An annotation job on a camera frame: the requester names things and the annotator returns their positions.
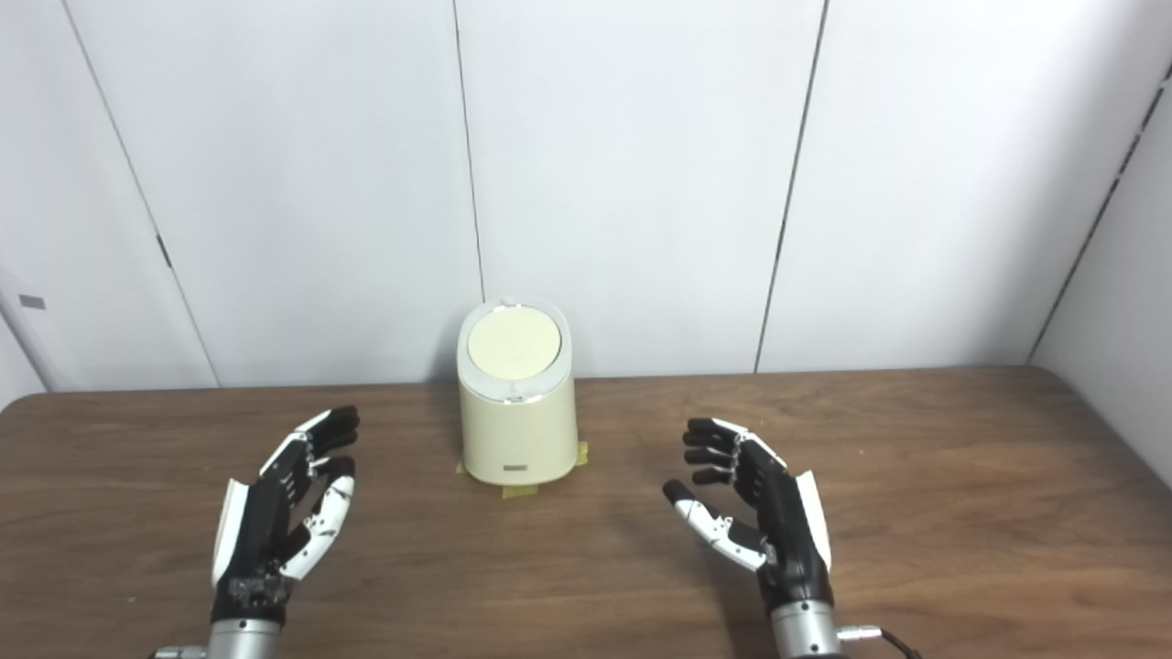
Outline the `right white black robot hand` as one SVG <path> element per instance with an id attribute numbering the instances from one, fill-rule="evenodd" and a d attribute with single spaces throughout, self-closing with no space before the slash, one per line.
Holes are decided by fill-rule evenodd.
<path id="1" fill-rule="evenodd" d="M 680 480 L 662 492 L 707 546 L 752 572 L 766 613 L 793 604 L 832 609 L 832 553 L 812 471 L 793 474 L 754 432 L 721 417 L 690 417 L 682 435 L 695 485 L 728 485 L 756 512 L 749 524 L 718 512 Z"/>

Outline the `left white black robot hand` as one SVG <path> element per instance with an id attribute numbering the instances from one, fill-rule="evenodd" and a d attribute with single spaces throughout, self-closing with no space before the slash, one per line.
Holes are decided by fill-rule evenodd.
<path id="1" fill-rule="evenodd" d="M 213 561 L 211 621 L 255 619 L 282 625 L 294 585 L 338 539 L 353 503 L 357 441 L 354 405 L 297 426 L 251 483 L 229 480 Z"/>

